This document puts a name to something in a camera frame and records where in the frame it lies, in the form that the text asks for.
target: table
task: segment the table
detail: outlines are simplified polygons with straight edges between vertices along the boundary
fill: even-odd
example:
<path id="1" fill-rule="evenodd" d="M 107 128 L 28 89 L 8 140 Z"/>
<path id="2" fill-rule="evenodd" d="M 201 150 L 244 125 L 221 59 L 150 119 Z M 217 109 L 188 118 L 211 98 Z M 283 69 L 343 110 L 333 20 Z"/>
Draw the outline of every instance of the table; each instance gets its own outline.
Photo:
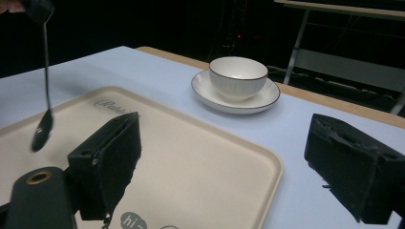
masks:
<path id="1" fill-rule="evenodd" d="M 396 228 L 358 224 L 304 160 L 311 116 L 342 119 L 405 152 L 403 118 L 279 84 L 282 95 L 258 114 L 225 114 L 193 95 L 192 77 L 207 64 L 149 47 L 118 47 L 50 67 L 53 105 L 104 86 L 120 86 L 275 152 L 284 174 L 264 228 Z M 43 70 L 0 79 L 0 128 L 46 110 Z"/>
<path id="2" fill-rule="evenodd" d="M 284 79 L 285 84 L 288 84 L 294 67 L 299 67 L 354 82 L 400 92 L 401 96 L 392 108 L 391 113 L 397 115 L 401 111 L 405 105 L 405 77 L 403 76 L 405 70 L 321 52 L 313 52 L 302 49 L 300 46 L 307 26 L 309 14 L 312 10 L 402 21 L 405 20 L 405 11 L 367 9 L 291 0 L 275 0 L 275 2 L 284 4 L 288 7 L 305 10 L 301 27 L 298 31 L 297 39 L 288 62 L 287 73 Z"/>

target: black object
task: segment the black object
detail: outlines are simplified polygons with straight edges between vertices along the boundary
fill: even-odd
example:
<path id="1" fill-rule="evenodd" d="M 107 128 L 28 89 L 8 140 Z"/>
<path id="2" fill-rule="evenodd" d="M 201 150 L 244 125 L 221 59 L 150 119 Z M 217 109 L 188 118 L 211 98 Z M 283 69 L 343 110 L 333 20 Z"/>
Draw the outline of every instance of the black object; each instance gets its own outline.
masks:
<path id="1" fill-rule="evenodd" d="M 73 218 L 61 169 L 37 169 L 15 181 L 7 217 L 8 229 L 71 229 L 75 225 Z"/>
<path id="2" fill-rule="evenodd" d="M 0 207 L 0 228 L 68 229 L 75 213 L 107 228 L 140 158 L 138 113 L 111 119 L 68 155 L 69 167 L 41 168 L 19 178 Z"/>
<path id="3" fill-rule="evenodd" d="M 339 119 L 314 114 L 305 159 L 357 221 L 405 217 L 405 156 Z"/>
<path id="4" fill-rule="evenodd" d="M 54 12 L 51 0 L 21 0 L 21 4 L 30 19 L 39 25 L 48 22 Z"/>

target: spoon bowl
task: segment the spoon bowl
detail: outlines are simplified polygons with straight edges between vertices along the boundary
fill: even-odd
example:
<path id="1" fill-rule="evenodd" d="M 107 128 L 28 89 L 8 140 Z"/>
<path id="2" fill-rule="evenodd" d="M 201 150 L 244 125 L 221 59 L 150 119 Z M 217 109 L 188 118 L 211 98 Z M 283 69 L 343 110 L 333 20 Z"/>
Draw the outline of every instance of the spoon bowl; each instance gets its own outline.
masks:
<path id="1" fill-rule="evenodd" d="M 52 110 L 48 109 L 47 112 L 42 117 L 41 121 L 38 124 L 38 127 L 35 130 L 32 139 L 32 150 L 38 152 L 44 147 L 47 143 L 51 131 L 53 129 L 53 114 Z"/>

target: wooden table edge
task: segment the wooden table edge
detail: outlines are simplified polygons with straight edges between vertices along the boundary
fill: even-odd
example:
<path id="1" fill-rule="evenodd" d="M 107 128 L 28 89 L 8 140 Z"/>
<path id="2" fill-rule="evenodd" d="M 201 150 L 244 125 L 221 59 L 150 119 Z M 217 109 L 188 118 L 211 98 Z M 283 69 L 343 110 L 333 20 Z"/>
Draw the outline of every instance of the wooden table edge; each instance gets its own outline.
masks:
<path id="1" fill-rule="evenodd" d="M 382 9 L 372 9 L 372 8 L 359 8 L 350 7 L 343 5 L 332 5 L 332 4 L 322 4 L 322 3 L 312 3 L 312 2 L 302 2 L 294 0 L 274 0 L 275 3 L 284 4 L 288 7 L 299 8 L 299 9 L 309 9 L 309 10 L 320 10 L 320 11 L 330 11 L 336 13 L 348 13 L 354 15 L 364 15 L 368 17 L 376 17 L 383 19 L 392 20 L 405 20 L 405 11 L 399 10 L 382 10 Z"/>
<path id="2" fill-rule="evenodd" d="M 166 52 L 162 50 L 158 50 L 151 47 L 139 47 L 137 50 L 150 53 L 162 58 L 166 58 L 172 61 L 180 62 L 182 64 L 186 64 L 192 67 L 196 67 L 202 70 L 208 69 L 208 63 L 202 62 L 200 60 L 192 59 L 189 57 L 185 57 L 182 55 L 174 54 L 171 52 Z M 372 119 L 375 121 L 379 121 L 382 123 L 386 123 L 389 125 L 393 125 L 399 128 L 405 129 L 405 118 L 381 112 L 375 109 L 367 108 L 364 106 L 356 105 L 347 101 L 343 101 L 340 99 L 328 97 L 322 94 L 316 94 L 309 91 L 305 91 L 302 89 L 294 88 L 289 85 L 284 85 L 281 83 L 277 83 L 279 86 L 282 94 L 288 94 L 297 98 L 301 98 L 307 100 L 309 102 L 317 103 L 323 106 L 327 106 L 330 108 L 334 108 L 339 111 L 343 111 L 349 114 L 358 115 L 362 117 L 366 117 L 368 119 Z"/>

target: white table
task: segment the white table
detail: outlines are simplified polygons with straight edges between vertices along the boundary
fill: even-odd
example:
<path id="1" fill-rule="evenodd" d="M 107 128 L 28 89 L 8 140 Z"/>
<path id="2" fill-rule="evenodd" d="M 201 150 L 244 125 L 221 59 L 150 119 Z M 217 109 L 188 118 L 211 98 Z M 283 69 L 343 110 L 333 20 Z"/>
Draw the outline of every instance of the white table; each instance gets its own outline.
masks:
<path id="1" fill-rule="evenodd" d="M 52 104 L 61 104 L 100 87 L 120 86 L 271 149 L 282 159 L 284 174 L 264 228 L 397 227 L 400 218 L 395 213 L 388 226 L 357 223 L 337 199 L 321 187 L 325 182 L 304 160 L 304 149 L 314 113 L 342 119 L 402 153 L 405 152 L 405 129 L 287 94 L 282 94 L 276 104 L 262 113 L 217 112 L 204 106 L 191 89 L 191 79 L 200 71 L 119 47 L 51 66 Z M 43 70 L 0 79 L 0 101 L 0 128 L 43 112 L 46 109 Z"/>

